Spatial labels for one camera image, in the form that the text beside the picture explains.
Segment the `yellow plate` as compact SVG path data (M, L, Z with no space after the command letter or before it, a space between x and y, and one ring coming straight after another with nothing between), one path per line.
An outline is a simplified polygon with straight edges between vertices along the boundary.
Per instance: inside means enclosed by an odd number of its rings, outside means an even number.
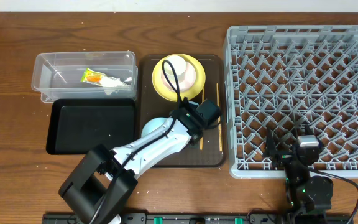
M194 85L187 91L180 92L180 97L184 99L184 97L187 97L189 100L196 97L204 88L204 84L206 81L206 72L201 65L201 63L195 59L194 57L187 55L187 54L172 54L172 55L178 55L185 59L186 62L190 62L192 66L194 66L196 71L196 80ZM165 73L165 70L163 68L163 63L169 61L166 60L168 56L165 56L163 59L161 59L156 66L154 67L154 70L152 72L152 84L155 89L155 91L164 99L168 101L176 101L177 100L177 94L172 89L172 87L169 85L167 78L167 75Z

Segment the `pink bowl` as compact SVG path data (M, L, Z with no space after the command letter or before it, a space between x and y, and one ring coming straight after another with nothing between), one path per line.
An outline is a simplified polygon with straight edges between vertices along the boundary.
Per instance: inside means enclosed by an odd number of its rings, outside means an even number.
M181 82L179 82L179 89L181 93L189 90L194 85L196 80L196 71L194 66L192 66L190 62L186 62L186 63L187 63L187 69L185 72L185 77ZM170 81L170 82L174 87L176 87L175 81L174 82Z

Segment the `wooden chopstick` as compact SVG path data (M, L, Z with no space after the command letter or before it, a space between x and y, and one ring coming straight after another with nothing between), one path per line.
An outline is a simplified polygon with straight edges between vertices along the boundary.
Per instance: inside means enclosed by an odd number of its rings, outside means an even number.
M201 102L204 101L204 88L202 89L202 92L201 92ZM200 138L200 151L203 150L203 137Z
M219 96L219 84L216 84L216 99L217 105L220 108L220 96ZM221 129L221 115L218 118L218 140L219 140L219 151L223 151L223 144L222 144L222 129Z

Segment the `black tray bin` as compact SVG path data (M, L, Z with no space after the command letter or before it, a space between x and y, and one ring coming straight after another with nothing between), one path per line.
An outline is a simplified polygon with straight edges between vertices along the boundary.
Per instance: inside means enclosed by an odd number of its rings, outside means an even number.
M86 154L135 141L132 99L59 99L52 105L46 142L51 155Z

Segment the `plastic wrapper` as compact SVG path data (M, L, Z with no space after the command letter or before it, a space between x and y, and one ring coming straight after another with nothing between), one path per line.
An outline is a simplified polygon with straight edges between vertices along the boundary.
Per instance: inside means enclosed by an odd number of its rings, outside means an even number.
M80 79L82 83L89 83L103 88L105 94L110 95L120 89L126 89L129 85L120 81L119 78L109 77L104 73L93 71L87 68Z

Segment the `clear plastic bin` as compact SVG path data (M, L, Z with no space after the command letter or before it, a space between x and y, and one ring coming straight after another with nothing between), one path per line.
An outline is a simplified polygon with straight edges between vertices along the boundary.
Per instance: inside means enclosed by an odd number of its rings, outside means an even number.
M87 68L109 77L119 78L129 86L107 95L100 86L80 82ZM134 100L137 95L135 53L104 51L38 54L32 75L32 89L41 94L41 101L44 103L77 98L130 98Z

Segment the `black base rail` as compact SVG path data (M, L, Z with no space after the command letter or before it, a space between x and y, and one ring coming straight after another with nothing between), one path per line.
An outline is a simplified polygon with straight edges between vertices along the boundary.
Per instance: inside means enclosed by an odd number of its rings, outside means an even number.
M284 215L261 211L248 215L194 215L194 214L145 214L121 215L122 224L286 224L286 223L353 223L348 215L299 215L290 220Z

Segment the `cream cup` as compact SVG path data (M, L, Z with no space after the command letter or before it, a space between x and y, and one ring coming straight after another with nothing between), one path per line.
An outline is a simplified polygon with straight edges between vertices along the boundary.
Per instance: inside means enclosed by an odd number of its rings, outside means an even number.
M185 77L185 72L187 69L187 63L184 58L178 55L170 55L166 58L167 61L170 62L172 66L168 62L163 63L163 68L165 70L165 73L167 75L167 78L174 82L175 77L174 73L177 75L177 79L179 82L181 82Z

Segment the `brown serving tray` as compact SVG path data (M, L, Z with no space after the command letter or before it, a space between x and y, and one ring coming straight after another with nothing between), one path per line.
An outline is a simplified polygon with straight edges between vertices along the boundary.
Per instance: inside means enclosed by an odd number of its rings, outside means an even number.
M216 84L219 84L220 108L223 114L226 110L223 86L223 63L217 55L194 55L206 72L204 86L204 100L209 99L217 104ZM169 112L177 107L177 104L162 98L152 84L152 71L163 55L148 55L140 61L139 75L139 128L153 118L168 117ZM201 103L201 93L192 101ZM203 133L203 150L200 151L200 142L195 145L187 145L182 151L166 157L154 165L155 168L201 168L219 167L226 158L226 117L221 116L223 151L219 151L218 127Z

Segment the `light blue bowl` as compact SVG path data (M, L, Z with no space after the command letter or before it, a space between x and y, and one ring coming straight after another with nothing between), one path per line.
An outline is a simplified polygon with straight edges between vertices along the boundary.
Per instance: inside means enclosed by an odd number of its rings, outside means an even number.
M164 122L166 118L153 118L150 121L148 121L141 131L141 137L148 135L149 133L155 131L157 128L159 128Z

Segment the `grey plastic dishwasher rack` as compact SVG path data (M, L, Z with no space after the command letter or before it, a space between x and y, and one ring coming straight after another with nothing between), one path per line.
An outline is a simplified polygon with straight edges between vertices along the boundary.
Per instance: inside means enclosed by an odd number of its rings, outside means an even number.
M281 179L267 131L289 149L305 126L316 170L358 179L358 25L232 26L223 44L229 173Z

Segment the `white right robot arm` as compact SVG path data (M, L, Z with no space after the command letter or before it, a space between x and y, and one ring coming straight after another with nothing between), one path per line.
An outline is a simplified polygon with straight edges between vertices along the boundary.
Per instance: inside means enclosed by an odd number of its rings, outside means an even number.
M291 209L282 217L282 223L326 223L325 211L331 208L333 182L321 175L311 176L313 165L324 144L305 126L305 134L298 136L289 149L279 150L273 134L268 130L263 157L272 161L272 167L285 171L286 194Z

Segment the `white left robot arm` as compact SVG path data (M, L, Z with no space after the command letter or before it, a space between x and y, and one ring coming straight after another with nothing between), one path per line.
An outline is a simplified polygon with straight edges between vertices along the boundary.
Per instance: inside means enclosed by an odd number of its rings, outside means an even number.
M111 223L123 210L137 179L165 157L196 142L220 115L212 101L183 100L164 123L144 137L114 149L90 150L58 193L83 223Z

